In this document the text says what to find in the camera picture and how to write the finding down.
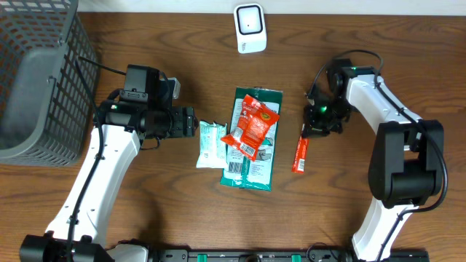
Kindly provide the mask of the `red Nescafe packet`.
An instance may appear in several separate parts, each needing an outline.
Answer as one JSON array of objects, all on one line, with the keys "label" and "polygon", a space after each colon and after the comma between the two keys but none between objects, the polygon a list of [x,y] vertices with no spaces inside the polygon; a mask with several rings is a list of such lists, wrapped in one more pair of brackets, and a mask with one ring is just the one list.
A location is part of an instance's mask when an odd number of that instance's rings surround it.
[{"label": "red Nescafe packet", "polygon": [[301,135],[299,137],[299,141],[296,147],[295,157],[292,165],[292,172],[303,174],[305,161],[307,158],[307,149],[309,147],[309,139],[303,138],[304,134],[304,125],[301,128]]}]

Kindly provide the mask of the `red Hacks candy bag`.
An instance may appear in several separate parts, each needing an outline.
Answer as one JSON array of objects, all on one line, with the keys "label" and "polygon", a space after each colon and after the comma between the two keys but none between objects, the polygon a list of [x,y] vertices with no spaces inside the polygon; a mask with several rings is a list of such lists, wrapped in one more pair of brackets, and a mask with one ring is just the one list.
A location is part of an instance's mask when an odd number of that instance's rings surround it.
[{"label": "red Hacks candy bag", "polygon": [[280,115],[250,95],[243,98],[241,106],[237,126],[221,140],[254,162],[266,134]]}]

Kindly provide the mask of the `white green small packet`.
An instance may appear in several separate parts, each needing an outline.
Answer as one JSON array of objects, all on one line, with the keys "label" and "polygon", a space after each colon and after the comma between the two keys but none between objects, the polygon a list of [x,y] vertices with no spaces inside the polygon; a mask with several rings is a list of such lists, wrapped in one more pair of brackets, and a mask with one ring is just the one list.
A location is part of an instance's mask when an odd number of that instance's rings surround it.
[{"label": "white green small packet", "polygon": [[226,169],[226,125],[200,121],[200,155],[196,168]]}]

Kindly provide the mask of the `green 3M glove package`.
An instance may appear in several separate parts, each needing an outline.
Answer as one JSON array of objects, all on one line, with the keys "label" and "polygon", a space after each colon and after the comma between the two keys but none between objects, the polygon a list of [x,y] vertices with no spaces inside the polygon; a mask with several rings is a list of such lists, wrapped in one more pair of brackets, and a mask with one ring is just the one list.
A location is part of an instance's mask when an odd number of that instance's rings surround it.
[{"label": "green 3M glove package", "polygon": [[[279,114],[283,99],[283,92],[261,88],[238,87],[234,96],[231,127],[233,133],[240,118],[241,103],[246,95],[254,97],[267,108]],[[275,142],[278,123],[272,125],[265,136],[255,161],[248,159],[243,153],[231,146],[226,148],[227,168],[223,171],[220,184],[236,188],[255,189],[262,191],[272,190],[272,171],[275,157]]]}]

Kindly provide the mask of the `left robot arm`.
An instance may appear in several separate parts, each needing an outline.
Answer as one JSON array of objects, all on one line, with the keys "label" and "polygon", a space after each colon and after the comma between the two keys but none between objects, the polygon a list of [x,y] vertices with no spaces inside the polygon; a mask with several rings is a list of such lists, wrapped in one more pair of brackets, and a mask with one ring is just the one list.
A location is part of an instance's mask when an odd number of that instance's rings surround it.
[{"label": "left robot arm", "polygon": [[44,235],[28,235],[21,261],[156,261],[138,240],[106,249],[113,206],[128,167],[145,140],[195,135],[192,107],[174,106],[181,85],[155,68],[129,65],[123,88],[94,107],[94,128],[83,165],[59,213]]}]

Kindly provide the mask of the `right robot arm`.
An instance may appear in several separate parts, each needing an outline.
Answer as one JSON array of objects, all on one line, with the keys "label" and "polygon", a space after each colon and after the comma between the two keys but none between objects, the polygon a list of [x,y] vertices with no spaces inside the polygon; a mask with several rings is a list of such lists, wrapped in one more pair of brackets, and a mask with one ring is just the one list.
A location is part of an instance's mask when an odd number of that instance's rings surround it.
[{"label": "right robot arm", "polygon": [[443,126],[407,109],[388,89],[378,68],[333,58],[326,72],[331,94],[312,86],[304,109],[303,138],[341,133],[353,111],[361,113],[376,138],[368,167],[371,205],[338,261],[388,261],[406,220],[437,208],[446,197]]}]

